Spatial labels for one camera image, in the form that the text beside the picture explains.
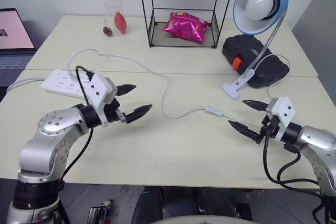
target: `black cable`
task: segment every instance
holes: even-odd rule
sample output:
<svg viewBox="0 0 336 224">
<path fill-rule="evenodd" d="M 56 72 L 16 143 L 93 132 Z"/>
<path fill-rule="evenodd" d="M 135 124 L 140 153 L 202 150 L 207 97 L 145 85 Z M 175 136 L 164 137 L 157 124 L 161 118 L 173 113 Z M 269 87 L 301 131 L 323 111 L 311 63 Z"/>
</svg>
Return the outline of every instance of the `black cable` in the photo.
<svg viewBox="0 0 336 224">
<path fill-rule="evenodd" d="M 305 189 L 298 189 L 298 188 L 294 188 L 294 187 L 290 187 L 290 186 L 287 186 L 286 184 L 288 183 L 287 181 L 288 180 L 284 180 L 284 181 L 281 181 L 280 180 L 280 176 L 281 174 L 284 172 L 285 169 L 287 169 L 289 166 L 297 163 L 299 161 L 299 159 L 301 158 L 301 154 L 298 154 L 297 158 L 294 159 L 293 161 L 291 161 L 290 163 L 286 164 L 285 166 L 283 166 L 279 172 L 278 172 L 278 177 L 277 177 L 277 180 L 273 179 L 268 171 L 268 167 L 267 167 L 267 148 L 268 148 L 268 142 L 269 142 L 269 138 L 270 138 L 270 132 L 269 131 L 266 131 L 266 136 L 265 136 L 265 144 L 264 144 L 264 150 L 263 150 L 263 159 L 262 159 L 262 162 L 264 164 L 264 170 L 265 170 L 265 173 L 266 173 L 266 176 L 268 177 L 268 179 L 270 181 L 272 181 L 273 183 L 276 183 L 276 184 L 280 184 L 282 187 L 284 187 L 285 189 L 288 189 L 288 190 L 292 190 L 292 191 L 297 191 L 297 192 L 300 192 L 300 193 L 305 193 L 305 194 L 310 194 L 310 195 L 313 195 L 313 196 L 316 196 L 318 197 L 320 200 L 321 200 L 321 204 L 322 206 L 325 207 L 326 211 L 325 211 L 325 214 L 324 214 L 324 218 L 325 218 L 325 222 L 326 224 L 329 223 L 329 214 L 328 214 L 328 206 L 327 206 L 327 203 L 325 202 L 324 198 L 313 192 L 313 191 L 309 191 L 309 190 L 305 190 Z M 304 180 L 306 179 L 296 179 L 295 181 L 296 182 L 303 182 Z M 313 217 L 314 217 L 314 220 L 316 221 L 317 224 L 321 224 L 321 222 L 317 219 L 316 217 L 316 213 L 322 209 L 322 207 L 320 207 L 320 205 L 314 209 L 313 211 Z"/>
<path fill-rule="evenodd" d="M 86 68 L 84 68 L 82 66 L 76 66 L 76 77 L 77 77 L 77 80 L 79 82 L 80 89 L 82 90 L 82 93 L 84 95 L 86 104 L 89 105 L 88 97 L 86 96 L 84 87 L 83 87 L 82 82 L 81 82 L 81 80 L 79 78 L 79 69 L 82 69 L 83 71 L 85 71 L 86 74 L 92 73 L 92 72 L 90 72 L 89 70 L 87 70 Z M 83 153 L 85 152 L 86 148 L 90 144 L 90 141 L 92 139 L 92 135 L 93 135 L 93 129 L 90 130 L 90 135 L 89 135 L 89 137 L 88 137 L 88 139 L 86 141 L 86 144 L 84 145 L 83 149 L 80 151 L 80 153 L 77 155 L 77 157 L 71 162 L 71 164 L 65 169 L 65 171 L 63 173 L 63 176 L 62 176 L 62 179 L 65 177 L 65 175 L 67 175 L 67 173 L 69 172 L 69 170 L 74 166 L 74 164 L 78 161 L 78 159 L 83 155 Z"/>
</svg>

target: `power strip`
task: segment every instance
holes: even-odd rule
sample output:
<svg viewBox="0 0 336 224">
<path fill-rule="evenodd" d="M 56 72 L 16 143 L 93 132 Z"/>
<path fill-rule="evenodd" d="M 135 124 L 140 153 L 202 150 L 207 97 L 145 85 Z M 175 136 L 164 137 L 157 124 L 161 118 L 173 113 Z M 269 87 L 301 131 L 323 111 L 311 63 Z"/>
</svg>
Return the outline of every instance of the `power strip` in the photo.
<svg viewBox="0 0 336 224">
<path fill-rule="evenodd" d="M 84 99 L 84 95 L 76 78 L 76 73 L 73 72 L 73 74 L 74 76 L 71 76 L 69 71 L 56 69 L 51 72 L 41 84 L 41 88 L 48 92 Z M 88 76 L 81 71 L 79 72 L 79 78 L 86 91 L 90 84 Z"/>
</svg>

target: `white cable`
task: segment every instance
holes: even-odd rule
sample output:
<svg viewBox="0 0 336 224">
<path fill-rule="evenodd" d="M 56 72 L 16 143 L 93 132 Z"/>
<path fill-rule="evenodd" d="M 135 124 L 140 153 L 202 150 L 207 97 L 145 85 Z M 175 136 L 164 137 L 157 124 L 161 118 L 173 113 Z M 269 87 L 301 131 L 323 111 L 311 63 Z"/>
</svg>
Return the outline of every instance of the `white cable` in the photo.
<svg viewBox="0 0 336 224">
<path fill-rule="evenodd" d="M 96 52 L 96 53 L 97 53 L 98 55 L 100 55 L 100 56 L 115 57 L 115 58 L 120 58 L 120 59 L 124 59 L 124 60 L 128 60 L 128 61 L 132 61 L 132 62 L 138 64 L 139 66 L 141 66 L 142 68 L 144 68 L 145 70 L 147 70 L 148 72 L 150 72 L 150 73 L 152 73 L 152 74 L 155 74 L 156 76 L 159 76 L 159 77 L 163 78 L 163 79 L 166 81 L 166 85 L 165 85 L 165 88 L 164 88 L 164 90 L 163 90 L 163 92 L 162 92 L 162 95 L 161 95 L 161 98 L 160 98 L 160 105 L 161 105 L 161 110 L 162 110 L 163 114 L 164 114 L 165 117 L 167 117 L 168 119 L 175 120 L 175 119 L 182 118 L 182 117 L 184 117 L 184 116 L 186 116 L 186 115 L 188 115 L 188 114 L 190 114 L 190 113 L 192 113 L 192 112 L 194 112 L 194 111 L 197 111 L 197 110 L 205 110 L 205 111 L 208 111 L 208 112 L 210 112 L 210 113 L 217 114 L 218 116 L 226 117 L 226 118 L 228 118 L 228 119 L 230 119 L 230 120 L 232 120 L 232 121 L 236 121 L 236 122 L 238 122 L 238 123 L 240 122 L 240 121 L 237 121 L 237 120 L 235 120 L 235 119 L 233 119 L 233 118 L 230 118 L 230 117 L 226 116 L 222 111 L 217 110 L 216 108 L 213 108 L 213 107 L 210 107 L 210 106 L 207 106 L 207 107 L 205 107 L 205 106 L 195 107 L 195 108 L 190 109 L 190 110 L 188 110 L 188 111 L 182 113 L 181 115 L 177 115 L 177 116 L 169 116 L 169 115 L 167 115 L 166 112 L 164 111 L 163 103 L 164 103 L 164 98 L 165 98 L 165 95 L 166 95 L 167 90 L 168 90 L 168 87 L 169 87 L 169 77 L 166 76 L 166 75 L 164 75 L 164 74 L 162 74 L 162 73 L 156 72 L 155 70 L 153 70 L 153 69 L 151 69 L 151 68 L 149 68 L 149 67 L 146 67 L 145 65 L 143 65 L 142 63 L 140 63 L 140 62 L 138 62 L 138 61 L 136 61 L 136 60 L 133 60 L 133 59 L 130 59 L 130 58 L 127 58 L 127 57 L 116 56 L 116 55 L 109 55 L 109 54 L 101 54 L 101 53 L 99 53 L 96 49 L 93 49 L 93 48 L 84 49 L 84 50 L 81 50 L 81 51 L 75 53 L 74 55 L 72 55 L 72 56 L 69 58 L 69 60 L 68 60 L 68 71 L 69 71 L 69 73 L 71 73 L 71 71 L 70 71 L 70 64 L 71 64 L 71 61 L 73 60 L 73 58 L 74 58 L 76 55 L 78 55 L 79 53 L 84 52 L 84 51 L 94 51 L 94 52 Z M 245 122 L 240 122 L 240 123 L 244 123 L 244 124 L 251 125 L 251 126 L 253 126 L 253 127 L 260 128 L 260 127 L 258 127 L 258 126 L 255 126 L 255 125 L 252 125 L 252 124 L 249 124 L 249 123 L 245 123 Z"/>
<path fill-rule="evenodd" d="M 45 78 L 39 78 L 39 77 L 30 77 L 30 78 L 18 80 L 18 81 L 14 82 L 14 83 L 12 83 L 11 85 L 8 86 L 6 93 L 8 93 L 10 90 L 12 90 L 14 88 L 17 88 L 21 85 L 25 85 L 27 83 L 34 82 L 34 81 L 44 81 L 44 80 L 45 80 Z"/>
<path fill-rule="evenodd" d="M 264 58 L 257 64 L 255 70 L 259 67 L 260 63 L 262 63 L 263 60 L 265 60 L 267 57 L 272 56 L 272 55 L 274 55 L 274 56 L 278 56 L 278 57 L 281 57 L 282 59 L 284 59 L 284 60 L 287 62 L 287 64 L 288 64 L 288 68 L 289 68 L 289 71 L 290 71 L 290 62 L 289 62 L 289 60 L 288 60 L 285 56 L 277 55 L 277 54 L 269 54 L 269 55 L 266 55 L 266 56 L 265 56 L 265 57 L 264 57 Z M 268 95 L 271 99 L 273 98 L 273 96 L 270 94 L 269 90 L 270 90 L 274 85 L 278 84 L 280 81 L 283 81 L 284 78 L 287 77 L 288 73 L 287 73 L 282 79 L 276 81 L 275 83 L 273 83 L 272 85 L 270 85 L 270 86 L 267 88 L 267 95 Z M 302 123 L 300 122 L 300 120 L 299 120 L 295 115 L 294 115 L 294 118 L 295 118 L 295 120 L 296 120 L 300 125 L 302 125 Z"/>
</svg>

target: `gray floor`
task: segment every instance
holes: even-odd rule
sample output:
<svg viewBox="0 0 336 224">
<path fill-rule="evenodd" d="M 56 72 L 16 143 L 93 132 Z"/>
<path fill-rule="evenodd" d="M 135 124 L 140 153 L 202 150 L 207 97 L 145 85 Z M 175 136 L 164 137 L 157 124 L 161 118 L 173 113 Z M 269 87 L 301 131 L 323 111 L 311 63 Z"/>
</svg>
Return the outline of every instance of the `gray floor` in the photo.
<svg viewBox="0 0 336 224">
<path fill-rule="evenodd" d="M 15 180 L 0 180 L 0 223 L 5 223 L 13 199 Z M 71 223 L 86 223 L 90 207 L 113 199 L 111 223 L 129 224 L 143 186 L 66 184 L 60 198 Z M 190 188 L 165 187 L 164 218 L 195 214 Z M 287 190 L 227 189 L 234 203 L 249 203 L 253 219 L 260 224 L 313 224 L 312 210 L 319 201 L 310 195 Z"/>
</svg>

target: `laptop keyboard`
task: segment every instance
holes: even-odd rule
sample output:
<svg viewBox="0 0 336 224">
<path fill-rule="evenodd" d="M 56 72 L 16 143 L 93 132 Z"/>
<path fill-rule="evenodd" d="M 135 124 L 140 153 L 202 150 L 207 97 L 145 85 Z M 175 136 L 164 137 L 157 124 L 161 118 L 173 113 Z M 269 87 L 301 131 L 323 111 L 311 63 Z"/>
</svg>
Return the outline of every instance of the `laptop keyboard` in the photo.
<svg viewBox="0 0 336 224">
<path fill-rule="evenodd" d="M 24 56 L 1 56 L 0 69 L 25 69 L 32 55 Z"/>
</svg>

